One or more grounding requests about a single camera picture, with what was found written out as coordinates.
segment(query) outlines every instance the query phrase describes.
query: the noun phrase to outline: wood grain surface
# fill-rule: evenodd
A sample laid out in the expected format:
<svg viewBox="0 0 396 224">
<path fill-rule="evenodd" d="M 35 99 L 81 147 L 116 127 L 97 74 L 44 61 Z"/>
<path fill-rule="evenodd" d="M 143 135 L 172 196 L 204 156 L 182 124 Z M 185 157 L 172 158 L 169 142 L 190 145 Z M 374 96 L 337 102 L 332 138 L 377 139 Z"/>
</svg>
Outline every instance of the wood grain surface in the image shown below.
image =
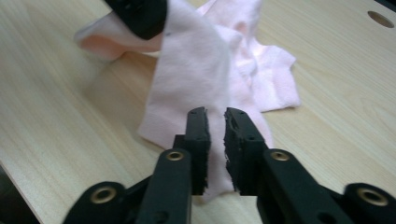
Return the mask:
<svg viewBox="0 0 396 224">
<path fill-rule="evenodd" d="M 104 62 L 73 42 L 108 11 L 93 0 L 0 1 L 0 161 L 42 223 L 61 223 L 95 183 L 132 186 L 162 151 L 136 133 L 157 60 Z M 396 196 L 396 29 L 368 11 L 396 23 L 370 0 L 264 1 L 257 37 L 297 58 L 302 105 L 263 115 L 276 147 L 320 184 L 365 182 Z M 226 194 L 195 203 L 192 223 L 260 218 L 254 197 Z"/>
</svg>

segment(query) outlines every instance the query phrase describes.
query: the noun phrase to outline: pink garment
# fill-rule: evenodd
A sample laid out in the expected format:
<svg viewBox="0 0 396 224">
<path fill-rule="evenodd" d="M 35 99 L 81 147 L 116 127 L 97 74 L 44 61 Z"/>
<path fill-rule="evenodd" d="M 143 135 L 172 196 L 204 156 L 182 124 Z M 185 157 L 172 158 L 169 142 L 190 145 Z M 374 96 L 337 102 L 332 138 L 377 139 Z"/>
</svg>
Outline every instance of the pink garment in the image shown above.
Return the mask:
<svg viewBox="0 0 396 224">
<path fill-rule="evenodd" d="M 195 10 L 183 0 L 168 0 L 163 34 L 149 41 L 131 34 L 114 13 L 75 36 L 80 47 L 109 60 L 130 50 L 161 50 L 138 131 L 170 148 L 175 134 L 185 132 L 188 111 L 207 109 L 212 146 L 205 201 L 233 190 L 225 169 L 226 107 L 246 111 L 273 147 L 261 112 L 300 104 L 290 73 L 294 57 L 254 37 L 261 5 L 261 0 L 210 0 Z"/>
</svg>

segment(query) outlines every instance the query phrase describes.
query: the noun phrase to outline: wooden table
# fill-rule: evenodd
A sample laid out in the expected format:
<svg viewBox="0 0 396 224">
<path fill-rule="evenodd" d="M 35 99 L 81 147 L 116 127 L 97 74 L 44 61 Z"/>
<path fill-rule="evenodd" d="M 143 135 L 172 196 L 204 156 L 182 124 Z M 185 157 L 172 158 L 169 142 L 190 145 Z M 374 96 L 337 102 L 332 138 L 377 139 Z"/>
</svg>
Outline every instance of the wooden table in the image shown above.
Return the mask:
<svg viewBox="0 0 396 224">
<path fill-rule="evenodd" d="M 94 0 L 0 2 L 0 160 L 43 223 L 61 223 L 95 183 L 132 186 L 161 152 L 136 133 L 157 60 L 128 53 L 107 63 L 73 43 L 108 11 Z M 303 104 L 264 116 L 276 147 L 320 184 L 396 195 L 396 29 L 368 11 L 396 23 L 375 1 L 265 1 L 258 38 L 297 58 Z M 192 209 L 192 223 L 259 220 L 255 199 L 235 194 Z"/>
</svg>

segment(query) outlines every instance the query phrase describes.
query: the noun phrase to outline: table surface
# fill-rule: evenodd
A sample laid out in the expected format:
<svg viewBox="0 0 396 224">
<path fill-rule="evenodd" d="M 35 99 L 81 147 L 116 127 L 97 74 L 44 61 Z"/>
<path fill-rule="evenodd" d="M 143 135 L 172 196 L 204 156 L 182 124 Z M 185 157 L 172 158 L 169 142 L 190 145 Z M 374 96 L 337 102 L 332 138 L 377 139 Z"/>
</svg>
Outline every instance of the table surface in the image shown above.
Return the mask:
<svg viewBox="0 0 396 224">
<path fill-rule="evenodd" d="M 199 6 L 204 1 L 192 1 Z M 43 223 L 61 223 L 89 186 L 132 186 L 160 148 L 136 129 L 157 59 L 108 63 L 72 38 L 101 1 L 0 1 L 0 160 Z M 266 0 L 257 33 L 297 58 L 302 105 L 264 113 L 276 147 L 323 186 L 365 182 L 396 195 L 396 14 L 375 1 Z M 259 223 L 254 197 L 195 204 L 192 223 Z"/>
</svg>

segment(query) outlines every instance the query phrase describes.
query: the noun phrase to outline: pink cloth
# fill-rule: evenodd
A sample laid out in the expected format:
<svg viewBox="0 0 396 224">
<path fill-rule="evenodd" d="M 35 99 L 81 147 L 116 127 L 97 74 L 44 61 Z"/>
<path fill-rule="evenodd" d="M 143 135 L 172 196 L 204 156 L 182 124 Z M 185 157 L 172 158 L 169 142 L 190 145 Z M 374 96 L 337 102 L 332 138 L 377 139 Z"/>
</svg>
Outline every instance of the pink cloth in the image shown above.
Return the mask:
<svg viewBox="0 0 396 224">
<path fill-rule="evenodd" d="M 131 34 L 114 13 L 75 36 L 80 47 L 109 60 L 130 50 L 161 50 L 138 131 L 170 148 L 175 134 L 185 132 L 188 111 L 207 109 L 212 146 L 206 201 L 233 190 L 225 169 L 226 107 L 246 111 L 273 147 L 261 112 L 300 104 L 290 73 L 294 57 L 254 37 L 261 5 L 260 0 L 210 0 L 195 10 L 183 0 L 168 0 L 164 31 L 149 41 Z"/>
</svg>

